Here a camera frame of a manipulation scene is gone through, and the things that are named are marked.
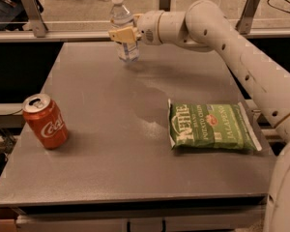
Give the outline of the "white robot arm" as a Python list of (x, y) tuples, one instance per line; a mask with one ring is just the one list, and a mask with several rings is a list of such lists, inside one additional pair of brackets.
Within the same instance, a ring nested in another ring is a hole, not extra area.
[(209, 0), (194, 2), (185, 12), (137, 14), (133, 26), (109, 31), (114, 42), (175, 44), (214, 50), (223, 59), (261, 113), (286, 142), (276, 159), (263, 232), (290, 232), (290, 73), (236, 31)]

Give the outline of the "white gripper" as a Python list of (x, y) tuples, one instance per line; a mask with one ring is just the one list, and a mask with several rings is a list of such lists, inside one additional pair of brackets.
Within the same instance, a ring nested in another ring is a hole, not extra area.
[(117, 43), (132, 44), (141, 38), (142, 42), (145, 44), (161, 45), (159, 24), (162, 14), (163, 11), (150, 11), (145, 14), (134, 14), (133, 18), (134, 20), (137, 20), (137, 28), (128, 26), (124, 28), (111, 29), (108, 31), (109, 37), (113, 42)]

